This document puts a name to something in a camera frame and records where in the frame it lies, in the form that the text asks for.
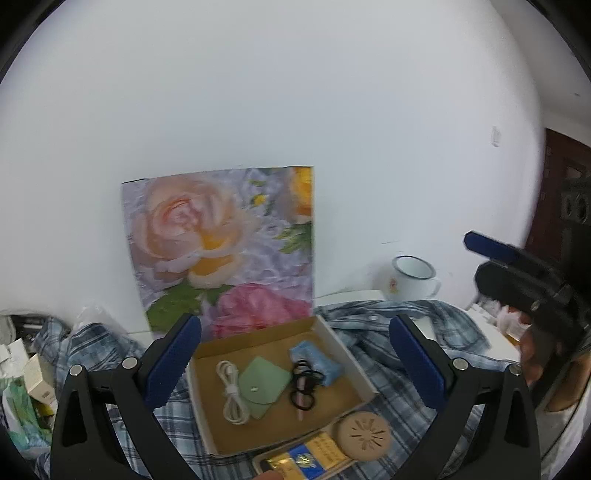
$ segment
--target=plaid shirt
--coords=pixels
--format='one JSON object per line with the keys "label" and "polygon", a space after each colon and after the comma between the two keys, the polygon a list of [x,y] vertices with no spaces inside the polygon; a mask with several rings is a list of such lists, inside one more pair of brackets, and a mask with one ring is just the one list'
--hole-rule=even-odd
{"label": "plaid shirt", "polygon": [[[507,362],[478,355],[488,347],[482,332],[466,313],[440,301],[362,301],[321,307],[317,313],[329,322],[376,386],[379,394],[366,409],[389,422],[394,439],[386,456],[353,465],[339,475],[341,479],[390,479],[417,446],[436,415],[434,410],[425,407],[392,350],[387,334],[390,318],[400,313],[414,318],[428,316],[433,322],[438,342],[451,358],[461,356],[475,367],[489,369],[504,369],[507,365]],[[100,324],[87,325],[69,333],[62,322],[48,319],[34,342],[37,352],[55,368],[58,398],[72,365],[82,364],[90,371],[109,369],[116,367],[127,356],[139,357],[144,351],[133,340],[119,336]],[[445,474],[459,467],[481,412],[481,407],[473,408]],[[114,407],[109,414],[131,467],[149,476],[125,430],[119,410]],[[255,476],[252,459],[259,452],[224,459],[215,459],[205,452],[184,376],[168,403],[154,410],[154,415],[186,462],[203,480],[248,480]],[[42,478],[48,479],[49,456],[39,457],[36,468]]]}

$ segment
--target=wooden door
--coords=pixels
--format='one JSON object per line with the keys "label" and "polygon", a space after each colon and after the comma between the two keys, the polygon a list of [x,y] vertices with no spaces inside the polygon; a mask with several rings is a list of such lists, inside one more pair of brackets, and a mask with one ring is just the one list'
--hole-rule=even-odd
{"label": "wooden door", "polygon": [[549,262],[560,262],[562,232],[560,190],[566,179],[591,177],[591,148],[546,129],[544,174],[525,249]]}

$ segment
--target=white enamel mug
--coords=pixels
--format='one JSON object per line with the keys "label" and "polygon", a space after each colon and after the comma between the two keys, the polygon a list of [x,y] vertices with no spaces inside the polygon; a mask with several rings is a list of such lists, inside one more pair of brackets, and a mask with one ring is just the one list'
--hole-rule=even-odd
{"label": "white enamel mug", "polygon": [[423,300],[437,295],[441,280],[435,276],[435,268],[429,262],[412,255],[400,255],[392,260],[392,267],[384,292],[388,300]]}

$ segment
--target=yellow flower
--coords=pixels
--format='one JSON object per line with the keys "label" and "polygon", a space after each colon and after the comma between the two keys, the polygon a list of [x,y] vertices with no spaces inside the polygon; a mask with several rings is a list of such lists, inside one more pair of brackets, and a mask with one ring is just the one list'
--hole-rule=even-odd
{"label": "yellow flower", "polygon": [[255,195],[252,198],[252,204],[255,207],[258,207],[259,205],[262,205],[263,203],[265,203],[266,199],[267,199],[267,195],[263,195],[262,193],[260,193],[259,195]]}
{"label": "yellow flower", "polygon": [[312,168],[294,167],[290,190],[295,201],[296,215],[312,216]]}

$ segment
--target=round wooden coaster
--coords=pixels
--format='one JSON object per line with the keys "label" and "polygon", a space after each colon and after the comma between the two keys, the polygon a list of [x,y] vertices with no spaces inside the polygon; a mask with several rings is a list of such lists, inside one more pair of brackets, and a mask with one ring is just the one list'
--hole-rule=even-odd
{"label": "round wooden coaster", "polygon": [[392,443],[390,425],[375,413],[353,413],[340,422],[337,443],[343,453],[353,460],[377,460],[387,453]]}

